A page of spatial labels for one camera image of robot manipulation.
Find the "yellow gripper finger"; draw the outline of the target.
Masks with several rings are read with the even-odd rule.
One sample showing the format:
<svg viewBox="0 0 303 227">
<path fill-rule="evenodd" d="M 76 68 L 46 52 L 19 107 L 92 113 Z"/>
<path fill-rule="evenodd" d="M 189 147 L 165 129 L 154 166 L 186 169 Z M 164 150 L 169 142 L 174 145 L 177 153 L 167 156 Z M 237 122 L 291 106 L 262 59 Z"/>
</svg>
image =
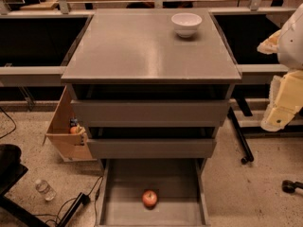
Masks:
<svg viewBox="0 0 303 227">
<path fill-rule="evenodd" d="M 295 112 L 285 107 L 268 106 L 260 122 L 266 131 L 283 130 L 294 118 Z"/>
<path fill-rule="evenodd" d="M 266 55 L 276 54 L 279 35 L 280 30 L 270 35 L 266 40 L 258 45 L 257 51 Z"/>
</svg>

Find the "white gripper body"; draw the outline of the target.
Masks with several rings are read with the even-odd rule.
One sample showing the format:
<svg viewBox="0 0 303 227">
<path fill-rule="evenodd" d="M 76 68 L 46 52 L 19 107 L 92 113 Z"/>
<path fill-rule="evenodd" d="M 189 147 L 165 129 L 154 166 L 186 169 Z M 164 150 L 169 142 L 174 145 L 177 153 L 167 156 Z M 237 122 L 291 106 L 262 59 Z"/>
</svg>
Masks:
<svg viewBox="0 0 303 227">
<path fill-rule="evenodd" d="M 293 70 L 283 77 L 274 76 L 276 94 L 274 106 L 294 110 L 297 114 L 303 108 L 303 71 Z"/>
</svg>

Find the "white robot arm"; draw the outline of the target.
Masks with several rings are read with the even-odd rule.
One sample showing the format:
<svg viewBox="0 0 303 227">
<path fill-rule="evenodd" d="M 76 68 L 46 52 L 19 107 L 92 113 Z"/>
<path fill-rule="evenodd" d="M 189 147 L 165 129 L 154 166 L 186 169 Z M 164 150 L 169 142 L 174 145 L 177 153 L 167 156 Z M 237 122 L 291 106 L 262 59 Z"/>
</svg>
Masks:
<svg viewBox="0 0 303 227">
<path fill-rule="evenodd" d="M 278 62 L 289 69 L 284 76 L 273 77 L 269 104 L 260 123 L 266 131 L 280 131 L 303 108 L 303 5 L 282 29 L 260 43 L 257 51 L 277 54 Z"/>
</svg>

